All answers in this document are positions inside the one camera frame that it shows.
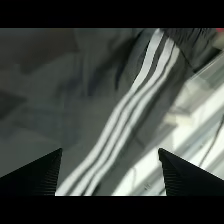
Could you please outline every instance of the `white stripe on fabric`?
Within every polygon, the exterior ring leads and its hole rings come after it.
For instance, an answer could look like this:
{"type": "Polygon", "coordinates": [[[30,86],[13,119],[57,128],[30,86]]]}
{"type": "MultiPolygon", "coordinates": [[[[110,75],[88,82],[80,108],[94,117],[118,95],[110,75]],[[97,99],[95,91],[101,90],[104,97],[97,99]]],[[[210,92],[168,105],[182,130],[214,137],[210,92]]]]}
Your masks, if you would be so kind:
{"type": "Polygon", "coordinates": [[[163,69],[171,55],[172,48],[173,48],[173,41],[168,39],[165,43],[164,50],[163,50],[163,52],[160,56],[160,59],[158,61],[156,71],[154,72],[152,77],[148,80],[148,82],[145,84],[145,86],[136,95],[133,96],[133,98],[131,99],[129,104],[122,111],[120,122],[116,126],[116,128],[115,128],[110,140],[108,141],[106,147],[104,148],[100,158],[94,164],[94,166],[85,174],[85,176],[78,183],[78,185],[76,186],[76,188],[74,189],[74,191],[72,192],[71,195],[80,195],[85,190],[85,188],[88,186],[93,175],[106,162],[106,160],[108,159],[108,156],[110,155],[111,151],[113,150],[115,143],[117,142],[120,135],[122,134],[122,129],[123,129],[126,121],[129,119],[132,109],[139,102],[139,100],[141,100],[144,93],[146,93],[148,91],[148,89],[153,86],[155,81],[159,78],[159,76],[163,72],[163,69]]]}
{"type": "Polygon", "coordinates": [[[131,89],[122,98],[122,100],[119,102],[119,104],[114,108],[106,126],[104,127],[104,129],[100,135],[100,138],[99,138],[97,144],[94,146],[92,151],[88,154],[88,156],[85,158],[85,160],[65,179],[65,181],[61,184],[61,186],[57,189],[55,195],[57,195],[57,196],[65,195],[69,191],[71,186],[77,181],[77,179],[97,159],[104,144],[106,143],[108,137],[110,136],[124,105],[128,102],[129,99],[132,98],[132,96],[138,89],[139,85],[141,85],[141,83],[144,81],[145,77],[147,76],[147,74],[151,68],[154,55],[155,55],[156,50],[161,42],[162,37],[163,37],[163,32],[160,31],[160,29],[157,29],[154,32],[154,34],[151,38],[151,41],[149,42],[142,68],[141,68],[140,73],[138,74],[137,78],[135,79],[131,89]]]}
{"type": "Polygon", "coordinates": [[[135,126],[135,124],[138,121],[140,115],[142,114],[144,108],[146,107],[146,105],[148,104],[150,99],[152,98],[153,94],[156,92],[156,89],[158,89],[166,81],[166,78],[167,78],[171,68],[176,63],[178,55],[179,55],[179,49],[175,46],[174,50],[173,50],[171,60],[166,67],[166,71],[165,71],[163,77],[156,83],[155,88],[153,88],[151,91],[149,91],[149,93],[147,93],[147,95],[145,95],[143,97],[140,104],[135,109],[135,111],[134,111],[134,113],[133,113],[133,115],[130,119],[130,123],[128,123],[128,125],[126,126],[126,128],[123,132],[123,135],[120,138],[120,140],[119,140],[117,146],[115,147],[114,151],[112,152],[109,160],[107,161],[106,164],[104,164],[104,166],[99,170],[99,172],[93,178],[91,184],[89,185],[88,189],[86,190],[85,196],[92,195],[92,193],[94,192],[94,189],[96,188],[97,184],[100,182],[100,180],[103,178],[103,176],[106,174],[106,172],[110,169],[110,167],[115,162],[117,156],[119,155],[120,150],[122,149],[124,143],[126,142],[128,136],[130,135],[130,133],[132,131],[132,127],[135,126]]]}

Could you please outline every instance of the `garment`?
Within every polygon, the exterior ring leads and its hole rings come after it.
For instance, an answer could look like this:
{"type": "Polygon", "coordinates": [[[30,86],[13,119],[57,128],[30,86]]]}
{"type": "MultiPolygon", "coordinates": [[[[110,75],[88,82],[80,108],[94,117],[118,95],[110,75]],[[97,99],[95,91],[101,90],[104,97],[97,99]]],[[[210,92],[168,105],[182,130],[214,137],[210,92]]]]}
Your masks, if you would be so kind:
{"type": "Polygon", "coordinates": [[[63,148],[57,195],[111,195],[184,82],[218,53],[201,29],[73,29],[62,67],[0,77],[19,105],[2,117],[2,148],[28,162],[63,148]]]}

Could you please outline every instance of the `black wire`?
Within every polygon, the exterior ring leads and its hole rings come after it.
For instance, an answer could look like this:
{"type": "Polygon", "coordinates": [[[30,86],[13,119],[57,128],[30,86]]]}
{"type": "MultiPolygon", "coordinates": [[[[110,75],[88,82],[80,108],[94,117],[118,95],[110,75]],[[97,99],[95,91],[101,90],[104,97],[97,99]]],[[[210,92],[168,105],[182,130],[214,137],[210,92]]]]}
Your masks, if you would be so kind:
{"type": "Polygon", "coordinates": [[[218,129],[217,129],[217,131],[215,133],[215,137],[214,137],[214,139],[212,141],[212,144],[210,145],[210,147],[208,148],[207,152],[205,153],[204,157],[202,158],[201,162],[198,165],[199,167],[202,166],[202,164],[204,163],[205,159],[207,158],[209,152],[212,150],[213,146],[215,145],[215,143],[217,141],[217,138],[219,136],[219,133],[220,133],[220,131],[222,129],[223,123],[224,123],[224,115],[222,116],[222,119],[221,119],[219,127],[218,127],[218,129]]]}

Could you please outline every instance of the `clothing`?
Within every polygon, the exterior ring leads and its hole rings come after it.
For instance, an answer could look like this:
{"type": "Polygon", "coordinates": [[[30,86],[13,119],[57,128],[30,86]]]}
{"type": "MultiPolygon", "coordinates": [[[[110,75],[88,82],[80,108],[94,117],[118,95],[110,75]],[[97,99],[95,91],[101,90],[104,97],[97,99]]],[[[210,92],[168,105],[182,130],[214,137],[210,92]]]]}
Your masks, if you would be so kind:
{"type": "Polygon", "coordinates": [[[3,146],[27,160],[24,145],[44,153],[61,147],[57,195],[111,195],[184,82],[217,54],[202,28],[173,29],[181,28],[74,29],[76,47],[61,68],[56,61],[2,80],[19,105],[2,118],[3,146]]]}

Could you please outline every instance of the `white stripe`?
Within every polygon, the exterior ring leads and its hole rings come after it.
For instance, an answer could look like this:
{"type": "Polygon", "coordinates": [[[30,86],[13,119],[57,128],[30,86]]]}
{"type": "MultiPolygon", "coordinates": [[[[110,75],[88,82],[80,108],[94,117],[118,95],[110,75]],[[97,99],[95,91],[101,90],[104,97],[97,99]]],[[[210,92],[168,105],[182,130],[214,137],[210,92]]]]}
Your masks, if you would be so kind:
{"type": "Polygon", "coordinates": [[[65,179],[65,181],[61,184],[61,186],[57,189],[56,195],[65,195],[70,187],[72,186],[75,181],[83,174],[83,172],[93,164],[93,162],[97,159],[99,156],[104,144],[106,143],[109,135],[111,134],[111,131],[114,128],[114,125],[117,122],[117,119],[124,107],[124,105],[128,102],[129,99],[132,98],[134,93],[136,92],[137,88],[141,85],[141,83],[144,81],[145,77],[147,76],[152,62],[155,55],[155,52],[161,42],[161,39],[163,37],[163,32],[157,29],[148,45],[147,52],[145,55],[145,59],[141,68],[141,71],[137,78],[135,79],[130,91],[122,98],[122,100],[119,102],[119,104],[114,108],[106,126],[104,127],[100,138],[97,142],[97,144],[94,146],[92,151],[88,154],[88,156],[85,158],[85,160],[65,179]]]}
{"type": "Polygon", "coordinates": [[[141,100],[139,106],[135,109],[135,111],[134,111],[134,113],[133,113],[133,115],[131,117],[130,123],[128,123],[128,125],[126,126],[126,128],[125,128],[125,130],[123,132],[122,137],[120,138],[118,144],[116,145],[114,151],[111,154],[111,157],[109,158],[107,163],[104,164],[104,166],[99,170],[97,175],[93,178],[91,184],[89,185],[89,187],[88,187],[88,189],[87,189],[87,191],[85,193],[85,196],[92,195],[92,193],[93,193],[94,189],[96,188],[97,184],[100,182],[102,177],[105,175],[105,173],[110,169],[110,167],[115,162],[117,156],[120,153],[120,150],[122,149],[124,143],[126,142],[128,136],[130,135],[130,133],[132,131],[132,127],[135,126],[136,122],[138,121],[140,115],[142,114],[145,106],[148,104],[148,102],[152,98],[153,94],[166,81],[166,78],[167,78],[171,68],[176,63],[178,55],[179,55],[179,49],[175,46],[174,50],[173,50],[173,54],[172,54],[171,60],[170,60],[169,64],[167,65],[167,68],[166,68],[166,71],[165,71],[163,77],[156,83],[155,88],[151,89],[149,91],[149,93],[144,96],[144,98],[141,100]]]}
{"type": "Polygon", "coordinates": [[[87,185],[89,184],[93,175],[106,162],[115,143],[117,142],[120,135],[122,134],[122,129],[124,127],[124,124],[129,119],[132,109],[139,102],[139,100],[141,100],[144,93],[146,93],[149,90],[149,88],[151,88],[153,86],[154,82],[159,78],[160,74],[162,73],[163,68],[164,68],[165,64],[167,63],[167,60],[169,59],[169,57],[171,55],[172,47],[173,47],[173,41],[168,39],[165,43],[164,50],[160,56],[158,65],[156,67],[156,71],[154,72],[153,76],[148,80],[147,84],[135,96],[133,96],[130,103],[122,111],[120,122],[116,126],[110,140],[108,141],[106,147],[103,150],[103,153],[101,154],[98,161],[94,164],[94,166],[85,174],[85,176],[82,178],[82,180],[78,183],[78,185],[72,192],[72,195],[80,195],[83,192],[83,190],[85,190],[87,185]]]}

